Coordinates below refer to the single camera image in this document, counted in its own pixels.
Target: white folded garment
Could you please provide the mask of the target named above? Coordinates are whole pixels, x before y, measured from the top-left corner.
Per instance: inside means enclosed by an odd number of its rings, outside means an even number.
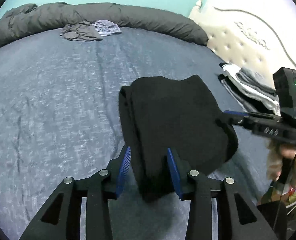
[[[280,105],[279,102],[276,100],[272,100],[271,98],[263,95],[262,93],[258,92],[257,90],[249,87],[243,83],[241,83],[237,77],[235,76],[236,73],[239,72],[240,67],[235,64],[226,64],[222,66],[222,69],[225,71],[231,82],[240,90],[241,93],[246,95],[249,98],[253,98],[257,101],[262,102],[262,104],[268,109],[272,110],[274,114],[280,115]]]

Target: headboard finial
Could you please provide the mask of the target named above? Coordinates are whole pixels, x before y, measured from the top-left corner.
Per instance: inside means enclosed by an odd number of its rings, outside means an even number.
[[[202,1],[203,1],[203,0],[198,0],[198,1],[196,2],[196,7],[198,7],[198,9],[200,9],[200,7],[201,7],[201,5],[202,5]]]

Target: silver screw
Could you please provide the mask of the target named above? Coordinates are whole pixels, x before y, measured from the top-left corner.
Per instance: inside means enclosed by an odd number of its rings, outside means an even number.
[[[64,183],[65,184],[70,184],[72,182],[73,182],[73,178],[72,177],[67,177],[67,178],[64,179]]]
[[[235,183],[235,180],[233,178],[226,178],[226,182],[228,184],[234,184]]]
[[[107,170],[101,170],[100,172],[99,172],[99,175],[100,176],[106,176],[106,175],[108,175],[108,171]]]
[[[190,174],[191,176],[194,176],[194,177],[196,177],[196,176],[198,176],[198,175],[199,175],[199,172],[198,172],[198,171],[196,171],[196,170],[191,170],[191,171],[189,171],[189,174]]]

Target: crumpled brown cloth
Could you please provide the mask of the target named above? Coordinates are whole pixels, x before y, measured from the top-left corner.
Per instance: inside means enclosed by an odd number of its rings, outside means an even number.
[[[90,22],[66,24],[61,36],[70,41],[102,41],[103,38]]]

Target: black folded garment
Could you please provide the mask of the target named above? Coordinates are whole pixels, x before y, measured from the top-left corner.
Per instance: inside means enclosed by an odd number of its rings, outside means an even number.
[[[181,81],[139,78],[121,88],[119,113],[139,191],[147,202],[174,190],[168,147],[204,174],[228,161],[238,147],[233,127],[216,122],[222,112],[197,75]]]

